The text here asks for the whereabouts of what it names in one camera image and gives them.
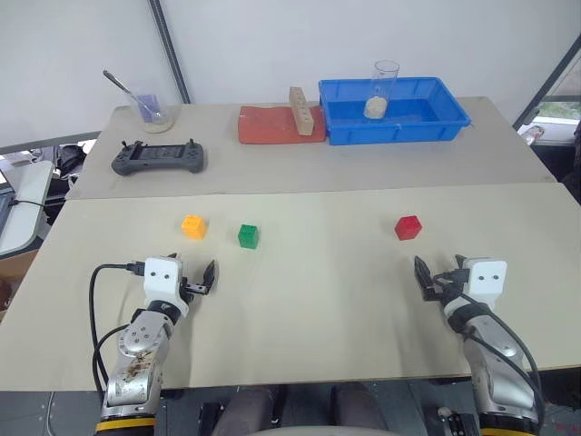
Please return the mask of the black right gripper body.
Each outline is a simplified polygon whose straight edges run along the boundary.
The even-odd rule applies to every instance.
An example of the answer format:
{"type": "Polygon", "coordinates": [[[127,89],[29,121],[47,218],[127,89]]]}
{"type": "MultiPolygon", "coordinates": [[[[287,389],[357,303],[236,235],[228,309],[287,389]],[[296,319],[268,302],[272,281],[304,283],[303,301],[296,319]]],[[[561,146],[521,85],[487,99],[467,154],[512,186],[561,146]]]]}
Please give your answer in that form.
{"type": "Polygon", "coordinates": [[[428,288],[430,301],[448,304],[463,293],[464,285],[469,279],[469,270],[453,270],[442,272],[430,277],[431,285],[428,288]]]}

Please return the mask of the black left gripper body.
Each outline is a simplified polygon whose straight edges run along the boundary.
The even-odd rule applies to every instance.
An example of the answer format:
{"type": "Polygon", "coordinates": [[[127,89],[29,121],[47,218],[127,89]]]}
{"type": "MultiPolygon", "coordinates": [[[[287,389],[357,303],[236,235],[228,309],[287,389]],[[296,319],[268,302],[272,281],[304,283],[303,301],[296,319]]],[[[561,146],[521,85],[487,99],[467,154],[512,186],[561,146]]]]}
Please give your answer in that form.
{"type": "Polygon", "coordinates": [[[190,304],[195,295],[207,295],[211,289],[211,284],[204,281],[202,284],[188,283],[186,277],[182,277],[180,284],[180,297],[186,303],[190,304]]]}

